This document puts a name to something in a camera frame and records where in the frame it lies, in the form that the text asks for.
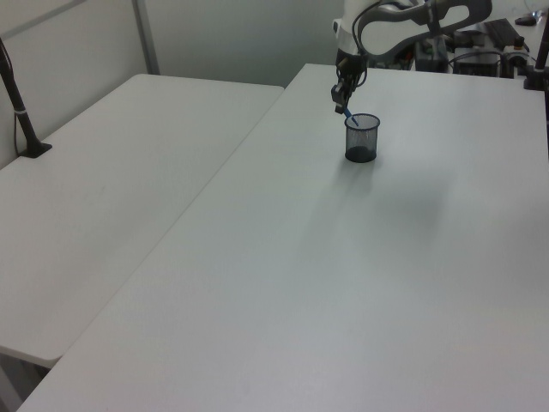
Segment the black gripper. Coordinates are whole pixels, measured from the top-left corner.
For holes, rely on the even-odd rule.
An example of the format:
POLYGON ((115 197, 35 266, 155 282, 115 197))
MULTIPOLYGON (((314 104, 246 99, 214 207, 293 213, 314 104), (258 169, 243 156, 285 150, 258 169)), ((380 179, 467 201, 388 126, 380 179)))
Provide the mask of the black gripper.
POLYGON ((338 83, 331 88, 331 98, 335 111, 343 114, 356 88, 365 83, 368 57, 365 54, 354 55, 338 50, 335 69, 338 83))

